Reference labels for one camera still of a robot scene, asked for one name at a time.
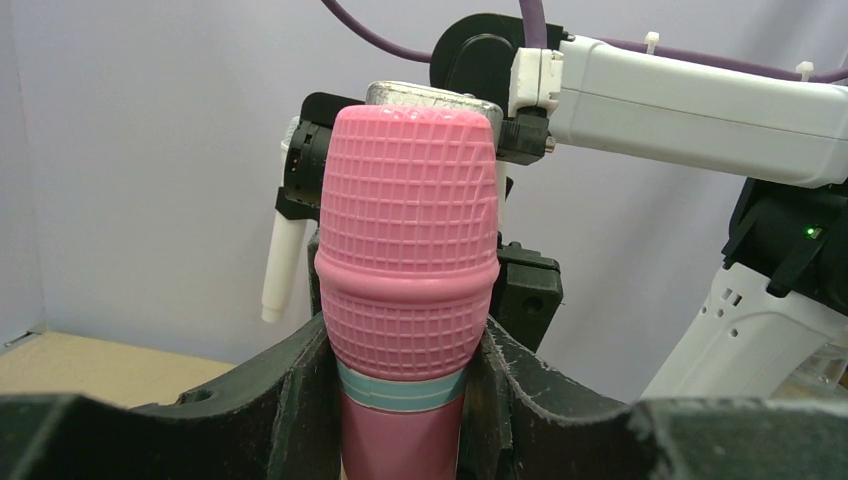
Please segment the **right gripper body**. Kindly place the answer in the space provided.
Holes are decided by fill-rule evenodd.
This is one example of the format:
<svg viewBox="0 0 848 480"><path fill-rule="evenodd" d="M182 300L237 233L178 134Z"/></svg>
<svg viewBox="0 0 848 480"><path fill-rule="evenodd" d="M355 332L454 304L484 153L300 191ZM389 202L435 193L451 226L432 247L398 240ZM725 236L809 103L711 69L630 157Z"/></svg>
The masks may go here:
<svg viewBox="0 0 848 480"><path fill-rule="evenodd" d="M415 333L410 319L386 316L397 331L395 339L376 332L360 333L343 319L325 317L328 337L343 352L422 352L426 346L436 351L437 341L447 338L447 350L465 350L466 334L479 328L462 326L460 321L473 314L487 314L514 339L536 351L563 299L563 287L556 261L525 250L513 242L497 251L494 270L444 272L435 277L375 278L376 286L365 289L368 301L399 301L398 311L412 308L423 315L422 331Z"/></svg>

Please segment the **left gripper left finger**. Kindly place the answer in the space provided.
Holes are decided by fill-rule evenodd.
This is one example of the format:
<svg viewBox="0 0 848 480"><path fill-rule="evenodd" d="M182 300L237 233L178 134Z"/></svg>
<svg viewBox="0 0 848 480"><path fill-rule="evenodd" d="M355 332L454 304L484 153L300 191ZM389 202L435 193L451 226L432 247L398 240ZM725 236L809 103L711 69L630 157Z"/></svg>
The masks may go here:
<svg viewBox="0 0 848 480"><path fill-rule="evenodd" d="M5 479L336 479L336 362L321 316L170 405L1 399Z"/></svg>

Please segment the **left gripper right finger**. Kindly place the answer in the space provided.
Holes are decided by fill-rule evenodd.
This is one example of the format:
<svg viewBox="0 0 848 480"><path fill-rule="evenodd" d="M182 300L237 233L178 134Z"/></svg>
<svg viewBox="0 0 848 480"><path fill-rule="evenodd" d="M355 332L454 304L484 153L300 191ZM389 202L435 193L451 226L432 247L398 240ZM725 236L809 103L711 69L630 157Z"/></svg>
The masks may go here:
<svg viewBox="0 0 848 480"><path fill-rule="evenodd" d="M843 479L839 400L626 404L564 376L489 322L468 369L462 479Z"/></svg>

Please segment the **pink microphone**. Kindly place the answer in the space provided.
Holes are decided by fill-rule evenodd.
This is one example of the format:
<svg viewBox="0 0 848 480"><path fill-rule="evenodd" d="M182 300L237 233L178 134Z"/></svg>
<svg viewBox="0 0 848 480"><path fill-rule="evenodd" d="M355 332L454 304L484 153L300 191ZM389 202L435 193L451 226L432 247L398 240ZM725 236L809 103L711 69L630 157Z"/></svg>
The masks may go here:
<svg viewBox="0 0 848 480"><path fill-rule="evenodd" d="M467 365L500 267L483 115L358 105L337 116L315 268L350 479L452 479Z"/></svg>

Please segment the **white microphone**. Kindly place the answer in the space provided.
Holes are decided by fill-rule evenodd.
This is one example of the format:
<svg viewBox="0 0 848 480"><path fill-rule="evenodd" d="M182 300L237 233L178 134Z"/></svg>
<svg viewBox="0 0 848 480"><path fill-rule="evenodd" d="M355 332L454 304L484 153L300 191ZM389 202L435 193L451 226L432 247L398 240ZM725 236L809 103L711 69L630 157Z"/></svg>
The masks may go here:
<svg viewBox="0 0 848 480"><path fill-rule="evenodd" d="M280 322L290 303L306 228L306 219L275 211L261 298L261 318L267 323Z"/></svg>

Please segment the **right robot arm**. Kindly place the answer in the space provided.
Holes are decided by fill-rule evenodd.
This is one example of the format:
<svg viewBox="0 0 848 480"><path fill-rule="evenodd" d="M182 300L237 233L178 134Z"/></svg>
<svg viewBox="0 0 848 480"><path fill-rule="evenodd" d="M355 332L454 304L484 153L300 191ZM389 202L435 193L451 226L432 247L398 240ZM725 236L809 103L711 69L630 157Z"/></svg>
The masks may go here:
<svg viewBox="0 0 848 480"><path fill-rule="evenodd" d="M503 162L557 144L729 173L746 183L723 263L644 390L659 397L833 397L847 366L847 88L802 63L757 75L559 26L474 15L430 56L426 87L374 103L499 105Z"/></svg>

